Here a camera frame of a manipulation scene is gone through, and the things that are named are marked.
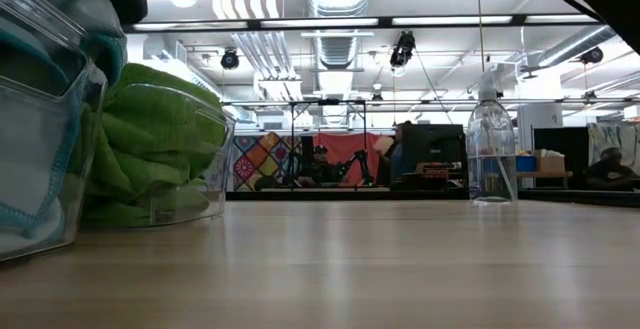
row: person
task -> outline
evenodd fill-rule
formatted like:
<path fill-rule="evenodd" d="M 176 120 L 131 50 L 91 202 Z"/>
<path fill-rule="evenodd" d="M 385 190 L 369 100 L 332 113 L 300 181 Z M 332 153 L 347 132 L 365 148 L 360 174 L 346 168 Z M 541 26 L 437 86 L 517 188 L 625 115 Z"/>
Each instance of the person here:
<path fill-rule="evenodd" d="M 313 162 L 302 170 L 297 179 L 300 185 L 313 187 L 322 183 L 336 182 L 336 178 L 334 178 L 336 166 L 329 164 L 328 153 L 329 150 L 323 145 L 317 145 L 313 148 Z"/>
<path fill-rule="evenodd" d="M 631 179 L 638 178 L 630 168 L 621 164 L 622 152 L 618 148 L 605 149 L 600 161 L 586 171 L 587 186 L 592 190 L 633 191 Z"/>
<path fill-rule="evenodd" d="M 400 125 L 396 125 L 396 142 L 398 145 L 393 149 L 390 157 L 390 176 L 389 181 L 393 183 L 402 174 L 414 173 L 416 171 L 416 163 L 407 161 L 402 154 L 402 136 L 403 132 L 411 125 L 410 121 L 406 121 Z"/>

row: computer monitor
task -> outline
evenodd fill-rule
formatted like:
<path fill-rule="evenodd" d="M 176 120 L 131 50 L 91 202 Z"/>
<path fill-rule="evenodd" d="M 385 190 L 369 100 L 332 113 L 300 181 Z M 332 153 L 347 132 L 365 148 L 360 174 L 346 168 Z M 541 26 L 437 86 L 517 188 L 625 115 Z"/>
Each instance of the computer monitor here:
<path fill-rule="evenodd" d="M 403 160 L 413 163 L 466 164 L 462 125 L 411 124 L 402 128 Z"/>

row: colorful quilt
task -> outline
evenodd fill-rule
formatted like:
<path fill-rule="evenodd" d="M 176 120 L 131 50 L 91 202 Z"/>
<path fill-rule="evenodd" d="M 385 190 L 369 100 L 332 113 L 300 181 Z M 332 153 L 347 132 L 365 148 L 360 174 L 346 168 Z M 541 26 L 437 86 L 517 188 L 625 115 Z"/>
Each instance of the colorful quilt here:
<path fill-rule="evenodd" d="M 264 176 L 284 176 L 289 167 L 291 148 L 297 153 L 301 151 L 299 137 L 292 139 L 290 136 L 280 137 L 275 133 L 262 137 L 234 137 L 231 149 L 233 190 L 254 191 L 258 179 Z"/>

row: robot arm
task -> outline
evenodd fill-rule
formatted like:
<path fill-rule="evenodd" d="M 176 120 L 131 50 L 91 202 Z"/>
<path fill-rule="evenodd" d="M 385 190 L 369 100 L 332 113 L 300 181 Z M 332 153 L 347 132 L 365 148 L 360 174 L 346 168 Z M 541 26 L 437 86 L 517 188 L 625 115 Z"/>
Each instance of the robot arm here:
<path fill-rule="evenodd" d="M 365 150 L 359 150 L 353 153 L 353 156 L 346 163 L 338 163 L 336 165 L 336 178 L 339 181 L 344 180 L 349 169 L 355 161 L 360 163 L 360 172 L 362 173 L 362 179 L 364 180 L 363 185 L 365 186 L 373 186 L 373 177 L 369 172 L 369 165 L 367 164 L 367 152 Z"/>

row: green towel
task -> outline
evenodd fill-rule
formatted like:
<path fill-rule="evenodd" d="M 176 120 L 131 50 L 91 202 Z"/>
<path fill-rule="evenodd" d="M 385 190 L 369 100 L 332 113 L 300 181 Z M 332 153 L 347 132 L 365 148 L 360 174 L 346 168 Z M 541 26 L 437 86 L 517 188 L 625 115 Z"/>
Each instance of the green towel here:
<path fill-rule="evenodd" d="M 154 217 L 170 220 L 185 207 L 205 210 L 199 188 L 206 184 L 198 178 L 224 144 L 221 112 L 210 91 L 127 64 L 105 97 L 83 222 L 138 226 Z"/>

